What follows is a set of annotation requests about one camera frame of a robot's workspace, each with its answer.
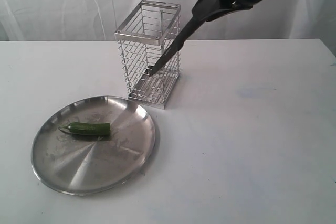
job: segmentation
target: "basket base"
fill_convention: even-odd
[[[149,76],[147,71],[142,75],[141,79],[136,83],[133,90],[130,92],[128,98],[129,100],[135,101],[137,103],[152,106],[159,109],[164,109],[173,88],[178,81],[180,74],[167,75],[165,77],[166,87],[165,87],[165,99],[163,94],[158,94],[159,89],[163,89],[163,84],[160,84],[160,77]]]

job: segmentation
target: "plate rim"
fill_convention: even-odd
[[[150,146],[150,150],[148,151],[148,154],[147,156],[144,157],[144,160],[143,162],[141,163],[141,165],[139,165],[139,167],[137,167],[135,170],[133,170],[132,172],[130,172],[127,176],[125,176],[123,179],[111,184],[110,186],[106,186],[106,187],[103,187],[101,189],[96,189],[96,190],[91,190],[91,191],[85,191],[85,192],[80,192],[80,191],[71,191],[71,190],[62,190],[62,189],[59,189],[55,186],[52,186],[50,185],[48,182],[46,182],[39,174],[38,172],[36,171],[36,168],[35,168],[35,165],[34,165],[34,159],[33,159],[33,150],[34,150],[34,146],[36,144],[36,141],[37,141],[37,136],[40,134],[43,126],[48,122],[50,121],[50,119],[55,116],[56,113],[64,110],[65,108],[71,106],[72,104],[74,103],[77,103],[77,102],[81,102],[81,101],[85,101],[85,100],[88,100],[88,99],[94,99],[94,98],[117,98],[117,99],[122,99],[122,100],[125,100],[125,101],[128,101],[128,102],[132,102],[134,104],[136,104],[138,107],[144,109],[149,117],[149,119],[151,120],[151,124],[153,125],[153,139],[151,141],[151,146]],[[35,137],[34,137],[34,140],[33,140],[33,144],[32,144],[32,147],[31,147],[31,150],[30,150],[30,164],[31,164],[31,167],[33,169],[33,172],[35,174],[35,176],[38,178],[38,180],[40,182],[42,182],[44,185],[46,185],[47,187],[49,187],[50,189],[54,190],[54,191],[57,191],[59,193],[63,193],[63,194],[67,194],[67,195],[77,195],[77,196],[86,196],[86,195],[92,195],[92,194],[97,194],[97,193],[101,193],[103,191],[107,191],[107,190],[110,190],[116,186],[119,186],[119,185],[122,185],[124,184],[125,182],[127,182],[130,178],[132,178],[134,175],[138,174],[139,171],[141,170],[141,168],[144,166],[144,164],[146,164],[146,162],[148,161],[148,159],[150,158],[152,152],[153,152],[153,149],[154,149],[154,146],[155,146],[155,143],[156,143],[156,124],[154,123],[154,120],[153,118],[151,117],[150,113],[140,104],[136,103],[135,101],[132,101],[132,100],[129,100],[129,99],[126,99],[126,98],[123,98],[123,97],[117,97],[117,96],[113,96],[113,95],[98,95],[98,96],[95,96],[95,97],[88,97],[88,98],[84,98],[84,99],[81,99],[81,100],[78,100],[76,102],[73,102],[73,103],[70,103],[68,104],[67,106],[64,106],[63,108],[61,108],[60,110],[58,110],[57,112],[55,112],[52,116],[50,116],[43,124],[42,126],[39,128],[39,130],[37,131]]]

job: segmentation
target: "white curtain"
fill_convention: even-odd
[[[114,40],[140,0],[0,0],[0,39]],[[181,25],[196,0],[181,4]],[[321,38],[336,53],[335,0],[264,0],[252,10],[205,24],[191,39]]]

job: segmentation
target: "white wall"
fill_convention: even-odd
[[[0,0],[10,40],[113,40],[116,25],[140,0]],[[182,5],[182,25],[196,0]],[[252,10],[205,24],[192,39],[321,38],[336,52],[334,0],[264,0]]]

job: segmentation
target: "green pepper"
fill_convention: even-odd
[[[86,136],[106,136],[110,135],[109,123],[69,123],[68,125],[62,125],[58,128],[64,133],[71,133],[76,135]]]

